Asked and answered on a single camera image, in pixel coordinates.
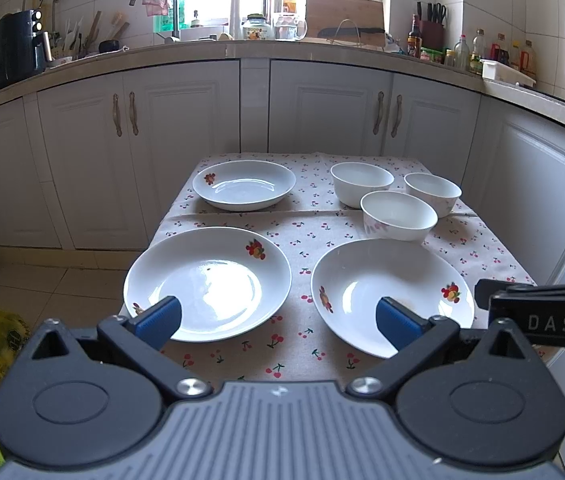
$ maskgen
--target gray ridged panel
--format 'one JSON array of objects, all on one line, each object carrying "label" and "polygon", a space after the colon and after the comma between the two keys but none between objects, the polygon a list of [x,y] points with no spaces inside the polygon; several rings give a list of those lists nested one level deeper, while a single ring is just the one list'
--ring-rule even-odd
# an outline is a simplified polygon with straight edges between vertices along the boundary
[{"label": "gray ridged panel", "polygon": [[116,463],[72,474],[10,463],[0,480],[564,478],[552,464],[494,475],[433,459],[405,439],[383,404],[345,397],[335,383],[239,381],[207,400],[176,404],[144,447]]}]

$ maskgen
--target blue gripper pad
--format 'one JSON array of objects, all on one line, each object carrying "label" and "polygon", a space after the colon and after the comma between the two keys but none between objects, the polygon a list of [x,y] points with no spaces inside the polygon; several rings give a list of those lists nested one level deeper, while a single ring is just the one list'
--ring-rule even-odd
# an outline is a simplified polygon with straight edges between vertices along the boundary
[{"label": "blue gripper pad", "polygon": [[182,307],[173,296],[166,296],[142,314],[128,320],[127,330],[152,348],[160,350],[180,328]]},{"label": "blue gripper pad", "polygon": [[402,350],[425,333],[430,325],[406,306],[390,297],[376,306],[376,326],[396,350]]}]

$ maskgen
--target cabinet handle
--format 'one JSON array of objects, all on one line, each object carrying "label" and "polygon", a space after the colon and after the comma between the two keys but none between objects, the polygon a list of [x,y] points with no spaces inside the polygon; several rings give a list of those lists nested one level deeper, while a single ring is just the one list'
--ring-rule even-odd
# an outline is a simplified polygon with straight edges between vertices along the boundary
[{"label": "cabinet handle", "polygon": [[402,95],[397,95],[396,97],[396,120],[394,121],[394,127],[391,129],[391,137],[396,137],[399,132],[400,121],[402,121]]},{"label": "cabinet handle", "polygon": [[133,128],[133,134],[138,135],[138,122],[136,120],[136,94],[134,94],[134,92],[129,92],[129,115],[131,118],[131,127]]},{"label": "cabinet handle", "polygon": [[114,124],[116,125],[116,135],[122,137],[122,128],[120,127],[120,107],[118,106],[118,94],[114,94]]},{"label": "cabinet handle", "polygon": [[376,122],[373,123],[373,134],[378,135],[378,129],[383,122],[383,101],[385,99],[384,92],[378,92],[378,113],[376,114]]}]

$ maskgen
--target tablecloth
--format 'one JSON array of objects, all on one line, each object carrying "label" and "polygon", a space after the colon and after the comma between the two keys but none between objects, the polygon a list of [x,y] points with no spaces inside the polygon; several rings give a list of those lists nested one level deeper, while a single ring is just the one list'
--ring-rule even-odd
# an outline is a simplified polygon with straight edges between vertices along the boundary
[{"label": "tablecloth", "polygon": [[[223,212],[194,192],[192,179],[199,171],[245,158],[284,165],[296,175],[295,188],[277,205],[249,213]],[[291,291],[275,316],[260,327],[213,343],[171,341],[163,349],[166,355],[214,386],[224,380],[337,380],[344,385],[380,361],[331,332],[311,297],[311,271],[319,258],[332,247],[366,237],[362,212],[338,201],[329,173],[333,164],[347,160],[389,170],[395,177],[391,189],[403,189],[407,173],[427,172],[416,160],[324,153],[237,153],[200,161],[160,223],[151,245],[206,226],[255,231],[271,238],[287,256],[292,272]],[[471,290],[480,278],[533,283],[498,238],[461,200],[448,217],[439,220],[423,245],[455,267]],[[477,309],[474,327],[486,325],[487,313]]]}]

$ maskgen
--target cutting board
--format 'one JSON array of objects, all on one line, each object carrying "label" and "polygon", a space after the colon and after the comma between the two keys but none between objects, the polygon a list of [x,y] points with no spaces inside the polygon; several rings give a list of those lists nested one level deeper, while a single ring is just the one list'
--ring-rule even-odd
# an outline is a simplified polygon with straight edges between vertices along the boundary
[{"label": "cutting board", "polygon": [[[344,22],[342,27],[370,28],[379,27],[384,30],[385,19],[383,14],[383,3],[374,0],[307,0],[306,19],[307,37],[317,38],[319,31],[323,28],[338,28],[344,19],[352,22]],[[355,31],[344,34],[338,32],[336,40],[358,42]],[[361,42],[375,46],[385,46],[385,34],[361,34]]]}]

